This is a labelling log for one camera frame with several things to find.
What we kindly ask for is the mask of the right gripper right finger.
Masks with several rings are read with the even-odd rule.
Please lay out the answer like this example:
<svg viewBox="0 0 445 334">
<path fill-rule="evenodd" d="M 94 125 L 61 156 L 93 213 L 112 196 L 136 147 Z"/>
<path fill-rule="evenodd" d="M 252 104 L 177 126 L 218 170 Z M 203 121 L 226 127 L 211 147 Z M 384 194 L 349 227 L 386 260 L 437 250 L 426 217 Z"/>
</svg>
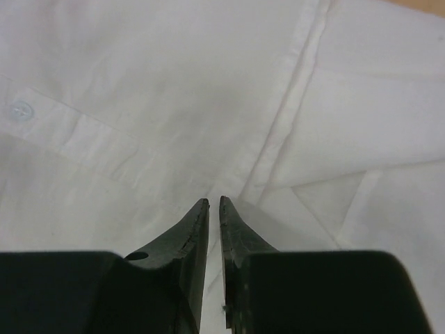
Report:
<svg viewBox="0 0 445 334">
<path fill-rule="evenodd" d="M 401 262 L 374 250 L 284 252 L 219 205 L 226 327 L 233 333 L 430 333 Z"/>
</svg>

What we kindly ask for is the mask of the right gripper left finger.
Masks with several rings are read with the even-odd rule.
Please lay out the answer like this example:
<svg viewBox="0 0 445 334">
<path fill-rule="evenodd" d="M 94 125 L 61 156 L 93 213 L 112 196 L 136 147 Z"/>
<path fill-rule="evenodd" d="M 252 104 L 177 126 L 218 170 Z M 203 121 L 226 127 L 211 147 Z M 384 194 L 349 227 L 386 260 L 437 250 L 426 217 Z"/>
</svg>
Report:
<svg viewBox="0 0 445 334">
<path fill-rule="evenodd" d="M 108 251 L 1 254 L 2 333 L 197 333 L 209 202 L 198 200 L 125 257 Z"/>
</svg>

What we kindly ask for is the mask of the white long sleeve shirt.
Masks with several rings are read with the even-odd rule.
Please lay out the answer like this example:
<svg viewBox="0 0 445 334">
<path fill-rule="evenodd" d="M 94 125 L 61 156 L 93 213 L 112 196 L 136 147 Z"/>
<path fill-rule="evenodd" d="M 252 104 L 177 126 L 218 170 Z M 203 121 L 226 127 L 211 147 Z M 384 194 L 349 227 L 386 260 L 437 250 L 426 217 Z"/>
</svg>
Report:
<svg viewBox="0 0 445 334">
<path fill-rule="evenodd" d="M 386 1 L 2 1 L 1 249 L 126 255 L 200 198 L 285 251 L 372 249 L 444 332 L 444 19 Z"/>
</svg>

